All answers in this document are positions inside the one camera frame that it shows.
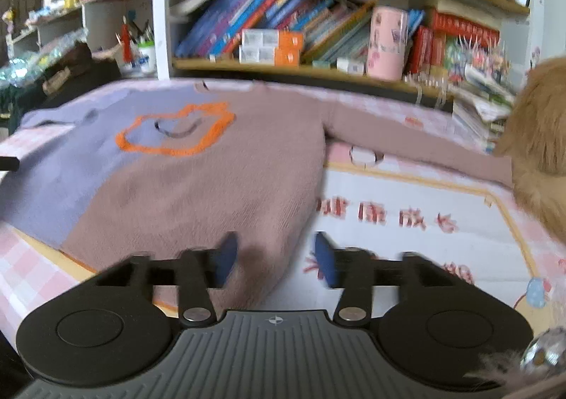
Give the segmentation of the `white charger adapter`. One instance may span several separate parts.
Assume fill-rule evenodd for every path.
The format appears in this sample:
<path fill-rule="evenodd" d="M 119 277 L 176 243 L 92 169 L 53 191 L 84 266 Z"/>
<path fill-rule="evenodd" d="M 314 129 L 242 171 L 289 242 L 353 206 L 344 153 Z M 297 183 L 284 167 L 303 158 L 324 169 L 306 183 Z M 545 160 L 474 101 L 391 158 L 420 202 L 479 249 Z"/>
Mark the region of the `white charger adapter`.
<path fill-rule="evenodd" d="M 336 61 L 336 68 L 338 71 L 344 72 L 348 75 L 365 75 L 365 64 L 357 61 L 356 59 L 338 58 Z"/>

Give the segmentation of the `upper orange white box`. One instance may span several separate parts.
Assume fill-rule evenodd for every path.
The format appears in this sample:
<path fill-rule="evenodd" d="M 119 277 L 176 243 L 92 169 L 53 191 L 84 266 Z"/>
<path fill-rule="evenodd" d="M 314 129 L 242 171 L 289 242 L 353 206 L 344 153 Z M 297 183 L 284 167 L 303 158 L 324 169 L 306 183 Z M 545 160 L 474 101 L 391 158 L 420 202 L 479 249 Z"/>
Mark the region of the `upper orange white box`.
<path fill-rule="evenodd" d="M 304 46 L 304 36 L 301 32 L 246 29 L 242 32 L 241 45 L 253 48 L 273 47 L 301 51 Z"/>

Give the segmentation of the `pink checkered table mat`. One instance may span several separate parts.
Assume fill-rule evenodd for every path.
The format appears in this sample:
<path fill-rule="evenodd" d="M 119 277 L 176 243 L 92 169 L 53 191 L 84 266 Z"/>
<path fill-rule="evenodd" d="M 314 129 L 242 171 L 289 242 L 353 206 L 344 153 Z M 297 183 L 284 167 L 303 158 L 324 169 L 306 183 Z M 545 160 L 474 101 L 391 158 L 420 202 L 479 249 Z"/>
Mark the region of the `pink checkered table mat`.
<path fill-rule="evenodd" d="M 96 105 L 128 92 L 187 85 L 202 84 L 108 85 L 68 104 Z M 255 85 L 244 90 L 202 86 L 233 92 Z M 74 118 L 44 119 L 47 110 L 24 119 L 25 133 L 53 132 L 35 151 L 75 125 Z M 535 333 L 565 322 L 565 253 L 516 205 L 510 186 L 328 138 L 316 210 L 280 281 L 249 309 L 336 308 L 339 295 L 329 289 L 315 259 L 318 231 L 342 249 L 366 249 L 380 259 L 396 259 L 406 251 L 423 255 L 517 309 Z"/>

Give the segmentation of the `white pen cup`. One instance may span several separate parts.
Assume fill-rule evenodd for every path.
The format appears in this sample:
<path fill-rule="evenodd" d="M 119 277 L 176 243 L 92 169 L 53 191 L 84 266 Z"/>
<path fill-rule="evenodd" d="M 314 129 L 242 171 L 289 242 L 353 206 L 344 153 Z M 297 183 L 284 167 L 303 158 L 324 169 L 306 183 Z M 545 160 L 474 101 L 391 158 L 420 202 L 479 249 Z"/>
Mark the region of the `white pen cup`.
<path fill-rule="evenodd" d="M 156 71 L 155 42 L 153 40 L 140 42 L 137 44 L 138 59 L 140 70 L 145 74 L 152 74 Z"/>

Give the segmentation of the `orange white box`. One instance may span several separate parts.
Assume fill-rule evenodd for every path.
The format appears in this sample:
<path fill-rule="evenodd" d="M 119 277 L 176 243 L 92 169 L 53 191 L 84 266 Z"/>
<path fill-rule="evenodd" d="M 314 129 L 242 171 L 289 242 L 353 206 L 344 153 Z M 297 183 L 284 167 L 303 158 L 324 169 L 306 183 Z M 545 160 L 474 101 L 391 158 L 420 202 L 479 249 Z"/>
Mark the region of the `orange white box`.
<path fill-rule="evenodd" d="M 273 47 L 301 51 L 304 46 L 304 36 L 301 32 L 246 29 L 242 32 L 241 45 L 253 48 Z"/>
<path fill-rule="evenodd" d="M 298 49 L 240 46 L 239 62 L 271 66 L 298 66 L 300 54 Z"/>

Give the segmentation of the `lower orange white box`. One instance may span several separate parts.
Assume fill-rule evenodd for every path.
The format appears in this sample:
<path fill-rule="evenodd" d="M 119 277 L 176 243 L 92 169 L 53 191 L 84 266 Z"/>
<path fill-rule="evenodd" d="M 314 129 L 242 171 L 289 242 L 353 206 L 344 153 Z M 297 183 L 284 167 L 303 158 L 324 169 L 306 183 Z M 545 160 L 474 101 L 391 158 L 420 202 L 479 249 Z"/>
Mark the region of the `lower orange white box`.
<path fill-rule="evenodd" d="M 239 62 L 271 66 L 298 66 L 300 54 L 298 49 L 240 46 Z"/>

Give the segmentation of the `dark bag on side table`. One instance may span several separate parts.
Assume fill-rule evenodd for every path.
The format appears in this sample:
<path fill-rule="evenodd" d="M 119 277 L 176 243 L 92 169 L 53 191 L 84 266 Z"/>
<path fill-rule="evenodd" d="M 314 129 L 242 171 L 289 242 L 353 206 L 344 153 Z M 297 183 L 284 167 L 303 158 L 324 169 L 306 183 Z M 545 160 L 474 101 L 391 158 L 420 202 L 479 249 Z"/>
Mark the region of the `dark bag on side table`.
<path fill-rule="evenodd" d="M 115 59 L 94 58 L 88 45 L 82 41 L 76 41 L 45 74 L 46 80 L 42 84 L 45 98 L 40 108 L 57 108 L 122 78 Z"/>

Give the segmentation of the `red books on shelf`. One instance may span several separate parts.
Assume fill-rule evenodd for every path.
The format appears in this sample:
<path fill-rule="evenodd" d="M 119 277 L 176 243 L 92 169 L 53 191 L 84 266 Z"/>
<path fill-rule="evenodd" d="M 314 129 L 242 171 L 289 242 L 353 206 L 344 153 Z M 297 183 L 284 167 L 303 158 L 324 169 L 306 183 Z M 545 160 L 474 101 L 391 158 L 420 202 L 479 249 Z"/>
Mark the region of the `red books on shelf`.
<path fill-rule="evenodd" d="M 436 9 L 413 10 L 405 73 L 433 78 L 461 77 L 469 48 L 486 52 L 500 41 L 500 30 L 489 25 Z"/>

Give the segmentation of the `pink cylindrical tumbler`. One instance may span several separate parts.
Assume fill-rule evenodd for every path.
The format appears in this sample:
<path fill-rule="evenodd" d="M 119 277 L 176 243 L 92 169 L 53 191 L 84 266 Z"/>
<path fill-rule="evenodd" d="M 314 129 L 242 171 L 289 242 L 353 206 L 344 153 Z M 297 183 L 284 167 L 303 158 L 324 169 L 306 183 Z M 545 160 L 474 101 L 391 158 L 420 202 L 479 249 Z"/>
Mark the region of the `pink cylindrical tumbler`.
<path fill-rule="evenodd" d="M 366 74 L 382 81 L 400 81 L 405 64 L 407 36 L 406 11 L 386 6 L 375 8 L 370 23 Z"/>

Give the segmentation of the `purple and mauve sweater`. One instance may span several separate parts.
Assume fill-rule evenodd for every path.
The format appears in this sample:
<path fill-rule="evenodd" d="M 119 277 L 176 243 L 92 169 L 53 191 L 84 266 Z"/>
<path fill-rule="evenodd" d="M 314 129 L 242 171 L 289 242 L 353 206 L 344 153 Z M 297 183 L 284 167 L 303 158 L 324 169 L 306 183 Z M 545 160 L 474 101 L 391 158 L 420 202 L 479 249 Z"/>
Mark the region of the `purple and mauve sweater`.
<path fill-rule="evenodd" d="M 252 308 L 284 275 L 318 204 L 328 138 L 512 183 L 508 157 L 265 85 L 134 91 L 43 118 L 75 125 L 4 177 L 2 220 L 94 270 L 211 249 L 235 232 L 235 269 L 211 296 L 218 311 Z"/>

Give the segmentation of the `fluffy tan fur sleeve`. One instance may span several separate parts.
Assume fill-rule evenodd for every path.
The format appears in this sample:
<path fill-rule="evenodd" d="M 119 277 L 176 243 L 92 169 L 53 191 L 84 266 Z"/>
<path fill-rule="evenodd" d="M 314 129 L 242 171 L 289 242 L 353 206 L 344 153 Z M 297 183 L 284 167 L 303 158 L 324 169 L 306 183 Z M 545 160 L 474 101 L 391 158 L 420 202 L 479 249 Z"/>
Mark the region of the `fluffy tan fur sleeve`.
<path fill-rule="evenodd" d="M 549 235 L 565 241 L 566 64 L 531 69 L 494 154 L 512 161 L 513 197 Z"/>

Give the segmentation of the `stack of papers and magazines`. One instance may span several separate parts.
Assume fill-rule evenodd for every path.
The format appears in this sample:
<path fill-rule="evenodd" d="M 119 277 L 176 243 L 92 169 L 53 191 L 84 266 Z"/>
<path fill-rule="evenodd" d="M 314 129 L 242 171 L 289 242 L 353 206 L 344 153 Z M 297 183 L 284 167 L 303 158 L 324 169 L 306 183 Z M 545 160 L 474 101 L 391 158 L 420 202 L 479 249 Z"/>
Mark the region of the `stack of papers and magazines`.
<path fill-rule="evenodd" d="M 516 95 L 469 63 L 449 91 L 454 99 L 452 119 L 464 139 L 491 154 L 504 133 Z"/>

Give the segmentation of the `red figurine ornament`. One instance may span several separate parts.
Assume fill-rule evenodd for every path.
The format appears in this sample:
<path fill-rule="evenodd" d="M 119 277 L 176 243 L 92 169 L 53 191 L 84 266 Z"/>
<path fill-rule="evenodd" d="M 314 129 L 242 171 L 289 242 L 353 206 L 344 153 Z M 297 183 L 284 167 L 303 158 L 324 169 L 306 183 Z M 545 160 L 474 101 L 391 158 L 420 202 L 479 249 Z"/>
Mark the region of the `red figurine ornament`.
<path fill-rule="evenodd" d="M 125 64 L 131 63 L 133 60 L 131 36 L 129 35 L 128 19 L 125 16 L 122 18 L 120 38 L 123 48 L 123 62 L 125 62 Z"/>

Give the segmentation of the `row of leaning books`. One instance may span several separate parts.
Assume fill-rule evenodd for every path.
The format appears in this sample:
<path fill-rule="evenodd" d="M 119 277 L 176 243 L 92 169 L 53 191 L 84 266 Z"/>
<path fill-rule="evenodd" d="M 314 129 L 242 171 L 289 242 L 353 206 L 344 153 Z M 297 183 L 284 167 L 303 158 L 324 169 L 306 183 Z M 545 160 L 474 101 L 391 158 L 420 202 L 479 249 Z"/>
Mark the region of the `row of leaning books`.
<path fill-rule="evenodd" d="M 301 32 L 299 65 L 335 68 L 338 58 L 363 62 L 375 5 L 348 0 L 185 0 L 171 8 L 172 19 L 185 26 L 173 56 L 239 62 L 242 32 L 262 29 Z"/>

